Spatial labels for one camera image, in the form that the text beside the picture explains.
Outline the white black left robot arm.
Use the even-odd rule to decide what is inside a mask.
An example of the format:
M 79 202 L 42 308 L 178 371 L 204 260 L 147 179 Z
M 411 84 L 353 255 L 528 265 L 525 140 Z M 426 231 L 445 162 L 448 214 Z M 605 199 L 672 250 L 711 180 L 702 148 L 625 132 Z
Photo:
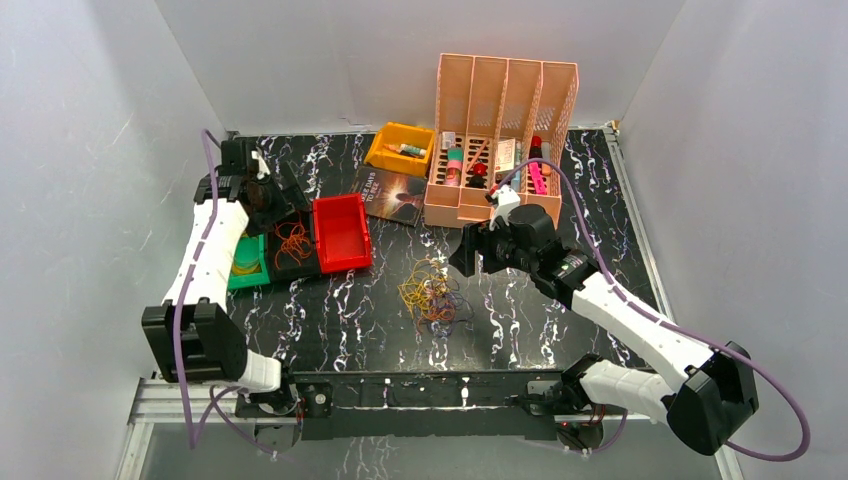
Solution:
M 299 391 L 284 380 L 283 362 L 247 347 L 227 297 L 242 237 L 270 231 L 304 205 L 298 182 L 279 184 L 257 150 L 234 161 L 224 158 L 201 178 L 177 274 L 162 301 L 146 307 L 141 318 L 165 381 L 235 387 L 260 394 L 260 403 L 275 416 L 294 411 Z

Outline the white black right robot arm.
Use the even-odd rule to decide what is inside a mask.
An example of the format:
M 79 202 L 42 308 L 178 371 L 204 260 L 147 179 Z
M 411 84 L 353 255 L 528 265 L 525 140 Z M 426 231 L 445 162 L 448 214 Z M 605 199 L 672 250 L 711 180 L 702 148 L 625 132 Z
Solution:
M 589 255 L 565 246 L 538 205 L 465 225 L 449 263 L 465 277 L 507 268 L 526 273 L 539 292 L 611 333 L 651 367 L 645 372 L 584 357 L 562 378 L 564 403 L 577 414 L 599 404 L 622 407 L 667 425 L 691 450 L 713 455 L 759 408 L 743 347 L 709 347 L 641 301 L 621 299 L 620 285 L 608 282 Z

